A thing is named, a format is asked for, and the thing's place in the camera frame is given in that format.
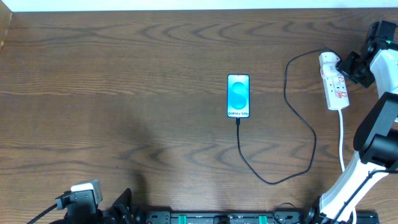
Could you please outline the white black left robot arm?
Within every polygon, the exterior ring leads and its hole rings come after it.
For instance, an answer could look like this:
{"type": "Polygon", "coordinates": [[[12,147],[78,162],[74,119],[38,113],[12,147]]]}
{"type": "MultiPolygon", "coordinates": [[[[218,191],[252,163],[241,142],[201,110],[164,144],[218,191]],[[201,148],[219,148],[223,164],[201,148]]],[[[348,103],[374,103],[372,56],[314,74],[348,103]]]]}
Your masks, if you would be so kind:
{"type": "Polygon", "coordinates": [[[132,190],[127,188],[106,210],[100,210],[92,190],[65,192],[55,199],[58,209],[66,209],[62,219],[52,224],[143,224],[146,214],[132,204],[132,190]]]}

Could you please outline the blue Galaxy smartphone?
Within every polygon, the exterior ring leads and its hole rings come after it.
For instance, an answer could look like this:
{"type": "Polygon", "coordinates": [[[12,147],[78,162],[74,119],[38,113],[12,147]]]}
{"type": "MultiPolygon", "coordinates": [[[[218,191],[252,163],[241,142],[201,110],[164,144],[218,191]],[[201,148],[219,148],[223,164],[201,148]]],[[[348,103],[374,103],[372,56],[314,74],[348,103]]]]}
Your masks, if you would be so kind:
{"type": "Polygon", "coordinates": [[[250,117],[250,76],[229,74],[227,76],[227,106],[229,118],[250,117]]]}

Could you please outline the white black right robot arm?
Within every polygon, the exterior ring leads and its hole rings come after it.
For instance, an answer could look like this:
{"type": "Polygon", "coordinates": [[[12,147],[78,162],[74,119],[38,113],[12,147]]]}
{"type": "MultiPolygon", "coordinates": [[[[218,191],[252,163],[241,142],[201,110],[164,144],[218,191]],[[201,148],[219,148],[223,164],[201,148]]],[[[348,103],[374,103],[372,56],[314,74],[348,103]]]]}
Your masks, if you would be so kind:
{"type": "Polygon", "coordinates": [[[353,139],[354,154],[335,184],[308,213],[307,223],[359,223],[355,206],[383,177],[397,173],[397,24],[377,21],[369,26],[361,52],[341,60],[334,52],[319,56],[329,110],[349,105],[345,80],[367,88],[377,86],[379,99],[353,139]]]}

